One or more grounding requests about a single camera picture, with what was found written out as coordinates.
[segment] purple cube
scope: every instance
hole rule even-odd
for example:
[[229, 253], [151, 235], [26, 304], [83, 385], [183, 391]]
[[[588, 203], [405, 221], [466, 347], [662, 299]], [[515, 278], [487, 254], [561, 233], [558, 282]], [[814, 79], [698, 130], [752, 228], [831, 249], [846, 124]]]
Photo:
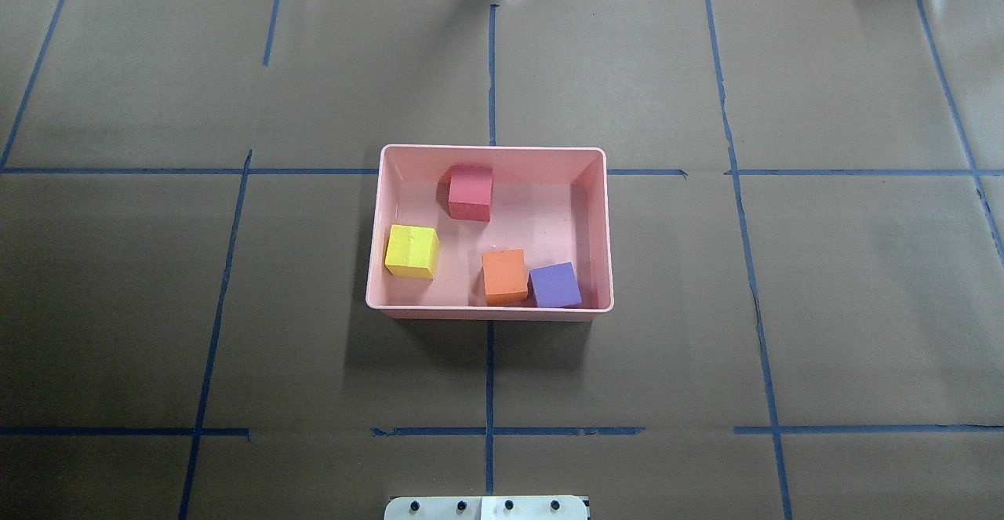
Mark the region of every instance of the purple cube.
[[538, 308], [578, 308], [582, 294], [570, 263], [530, 270], [530, 288]]

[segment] metal bracket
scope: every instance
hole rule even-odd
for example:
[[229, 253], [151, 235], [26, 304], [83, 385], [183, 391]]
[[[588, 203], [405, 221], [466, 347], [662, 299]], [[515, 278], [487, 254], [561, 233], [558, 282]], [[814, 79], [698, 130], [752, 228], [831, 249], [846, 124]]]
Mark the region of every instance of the metal bracket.
[[588, 497], [398, 497], [384, 520], [589, 520]]

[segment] vertical blue tape line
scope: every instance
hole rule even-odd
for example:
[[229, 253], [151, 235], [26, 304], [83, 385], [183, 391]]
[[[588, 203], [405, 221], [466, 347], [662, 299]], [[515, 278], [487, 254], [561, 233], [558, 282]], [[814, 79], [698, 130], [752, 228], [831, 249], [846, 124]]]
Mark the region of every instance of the vertical blue tape line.
[[45, 52], [48, 51], [49, 42], [52, 41], [52, 33], [56, 30], [56, 24], [59, 22], [59, 15], [62, 12], [63, 3], [66, 0], [59, 0], [56, 3], [56, 9], [52, 12], [52, 20], [49, 20], [49, 29], [45, 33], [45, 38], [42, 40], [42, 47], [38, 49], [38, 56], [35, 59], [35, 67], [31, 70], [31, 76], [28, 77], [28, 84], [24, 87], [24, 95], [21, 95], [21, 104], [17, 106], [17, 113], [14, 115], [14, 123], [10, 127], [10, 134], [7, 135], [7, 146], [4, 146], [3, 156], [0, 156], [0, 170], [7, 166], [7, 159], [10, 158], [10, 151], [14, 148], [14, 141], [17, 139], [17, 131], [21, 127], [21, 119], [24, 118], [24, 110], [28, 107], [28, 99], [31, 98], [32, 88], [35, 88], [35, 80], [38, 79], [38, 71], [42, 67], [42, 61], [45, 59]]
[[272, 59], [272, 37], [275, 35], [275, 20], [279, 17], [279, 0], [272, 1], [272, 20], [268, 23], [268, 38], [265, 40], [265, 56], [261, 59], [263, 66], [268, 66]]
[[485, 355], [485, 494], [495, 494], [495, 320], [488, 320]]
[[192, 436], [192, 449], [189, 453], [188, 472], [185, 475], [185, 489], [182, 491], [182, 504], [178, 511], [179, 520], [188, 517], [189, 501], [192, 498], [192, 482], [195, 480], [195, 467], [199, 460], [199, 442], [203, 435], [203, 424], [206, 421], [206, 403], [209, 401], [209, 385], [213, 380], [213, 365], [216, 362], [216, 348], [220, 343], [220, 326], [223, 323], [223, 302], [227, 297], [230, 285], [230, 270], [234, 265], [234, 247], [237, 244], [237, 228], [241, 224], [241, 210], [244, 209], [244, 194], [248, 188], [248, 169], [251, 168], [251, 156], [248, 152], [244, 160], [244, 171], [241, 174], [241, 187], [237, 191], [237, 206], [234, 208], [234, 222], [230, 226], [230, 242], [227, 245], [227, 260], [223, 265], [223, 278], [220, 280], [220, 295], [216, 301], [216, 317], [213, 320], [213, 334], [209, 341], [209, 355], [206, 356], [206, 372], [202, 377], [202, 394], [199, 396], [199, 410], [195, 417], [195, 433]]
[[973, 176], [973, 183], [976, 185], [976, 194], [980, 196], [980, 203], [983, 205], [983, 216], [987, 219], [987, 224], [990, 224], [990, 236], [994, 240], [994, 247], [997, 248], [997, 258], [1000, 259], [1001, 266], [1004, 267], [1004, 245], [1001, 243], [1000, 230], [997, 229], [997, 222], [994, 221], [994, 214], [990, 210], [990, 203], [987, 202], [986, 191], [983, 190], [983, 181], [980, 180], [980, 176], [976, 170], [976, 160], [973, 159], [973, 151], [969, 147], [969, 139], [966, 138], [965, 127], [962, 127], [962, 119], [959, 118], [959, 110], [955, 105], [955, 97], [952, 95], [952, 89], [948, 84], [948, 79], [945, 77], [945, 69], [941, 63], [941, 56], [938, 54], [938, 45], [935, 44], [934, 35], [931, 33], [931, 24], [928, 23], [928, 13], [924, 9], [924, 0], [917, 0], [917, 10], [921, 15], [921, 26], [924, 27], [924, 35], [928, 38], [928, 47], [931, 48], [931, 56], [935, 62], [935, 69], [938, 70], [938, 79], [941, 81], [942, 90], [945, 91], [945, 99], [948, 101], [949, 111], [952, 113], [952, 122], [955, 123], [955, 131], [959, 135], [959, 142], [962, 143], [962, 149], [966, 154], [966, 162], [969, 164], [969, 172]]
[[488, 146], [497, 146], [495, 141], [495, 9], [499, 5], [491, 5], [488, 9]]
[[704, 0], [708, 12], [708, 30], [711, 34], [711, 51], [715, 61], [715, 76], [718, 80], [718, 98], [722, 106], [722, 123], [725, 127], [725, 138], [729, 143], [729, 164], [732, 167], [732, 187], [736, 195], [736, 212], [739, 215], [739, 231], [743, 239], [743, 254], [746, 256], [746, 276], [749, 280], [750, 292], [753, 295], [753, 308], [756, 312], [756, 333], [760, 340], [760, 367], [763, 370], [764, 391], [767, 396], [767, 410], [770, 414], [771, 437], [774, 441], [774, 460], [777, 463], [777, 482], [781, 491], [781, 505], [785, 520], [791, 520], [791, 498], [788, 494], [788, 474], [784, 466], [784, 450], [781, 446], [781, 431], [777, 421], [777, 406], [774, 401], [774, 380], [771, 378], [770, 359], [767, 356], [767, 336], [763, 329], [763, 316], [760, 312], [760, 294], [757, 291], [756, 270], [753, 268], [753, 252], [750, 248], [749, 230], [746, 225], [746, 210], [743, 209], [742, 187], [739, 181], [739, 162], [736, 159], [736, 149], [732, 140], [732, 127], [725, 112], [725, 77], [722, 73], [722, 58], [718, 50], [718, 34], [715, 31], [715, 13], [711, 0]]

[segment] block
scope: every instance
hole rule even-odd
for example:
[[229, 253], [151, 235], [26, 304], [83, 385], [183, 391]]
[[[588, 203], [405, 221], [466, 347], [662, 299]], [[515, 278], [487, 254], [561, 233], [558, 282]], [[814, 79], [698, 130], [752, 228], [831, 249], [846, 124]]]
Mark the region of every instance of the block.
[[450, 177], [450, 217], [489, 222], [492, 213], [491, 167], [454, 166]]
[[570, 263], [530, 270], [530, 288], [538, 308], [578, 308], [582, 293]]
[[529, 296], [523, 249], [488, 252], [481, 255], [481, 263], [485, 268], [485, 299], [488, 306], [513, 304]]
[[435, 228], [421, 226], [391, 227], [384, 265], [396, 277], [432, 279], [439, 260], [439, 236]]

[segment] orange cube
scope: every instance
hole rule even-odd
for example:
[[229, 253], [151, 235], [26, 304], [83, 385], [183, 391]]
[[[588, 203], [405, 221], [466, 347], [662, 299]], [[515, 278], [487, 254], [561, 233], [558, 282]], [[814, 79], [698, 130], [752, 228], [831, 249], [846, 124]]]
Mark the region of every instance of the orange cube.
[[529, 296], [523, 249], [481, 254], [485, 268], [485, 299], [488, 306], [504, 306]]

